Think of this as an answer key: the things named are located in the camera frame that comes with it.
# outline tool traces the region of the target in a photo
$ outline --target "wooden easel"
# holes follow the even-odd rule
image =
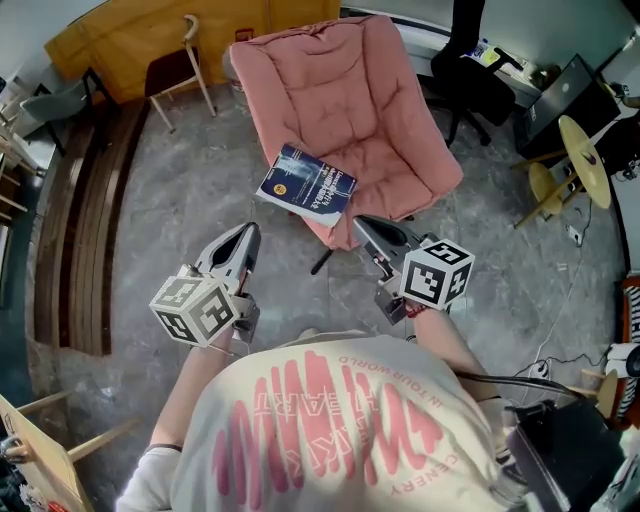
[[[29,485],[37,488],[48,502],[56,502],[68,512],[92,512],[93,508],[73,464],[133,429],[139,420],[131,419],[67,451],[25,416],[65,399],[71,393],[62,391],[19,408],[13,407],[0,395],[0,414],[9,436],[16,435],[22,442],[20,447],[11,449],[17,451],[10,455],[26,458],[25,462],[16,466]]]
[[[602,381],[600,389],[594,391],[591,389],[578,388],[574,386],[568,386],[568,388],[572,391],[575,391],[576,393],[580,393],[581,395],[594,397],[598,402],[598,404],[596,405],[596,409],[598,409],[605,418],[610,418],[613,414],[613,405],[616,398],[618,372],[613,370],[604,375],[602,373],[593,372],[591,370],[586,370],[583,368],[582,374],[586,375],[587,377],[600,379]]]

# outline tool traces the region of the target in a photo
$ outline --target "blue book cover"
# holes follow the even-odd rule
[[[357,180],[285,144],[256,195],[325,226],[338,223]]]

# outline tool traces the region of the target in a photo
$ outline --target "cushion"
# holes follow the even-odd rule
[[[305,219],[329,247],[357,245],[354,215],[401,219],[462,179],[389,18],[323,22],[230,53],[270,164],[290,144],[358,179],[334,228]]]

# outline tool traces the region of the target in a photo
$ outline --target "wrist strap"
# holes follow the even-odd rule
[[[425,306],[424,304],[420,304],[417,308],[415,309],[410,309],[407,312],[407,316],[409,318],[415,318],[417,317],[420,313],[422,313],[423,311],[429,309],[429,306]]]

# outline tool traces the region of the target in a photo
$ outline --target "black office chair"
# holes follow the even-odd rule
[[[453,114],[447,146],[451,145],[464,117],[480,135],[480,144],[487,146],[491,137],[473,116],[478,112],[496,126],[504,123],[513,109],[514,92],[494,75],[504,64],[511,64],[522,71],[522,66],[500,48],[495,51],[500,58],[489,67],[462,57],[472,52],[480,37],[480,21],[485,0],[455,0],[451,39],[431,60],[433,78],[418,75],[420,83],[444,99],[426,99],[427,105],[445,108]]]

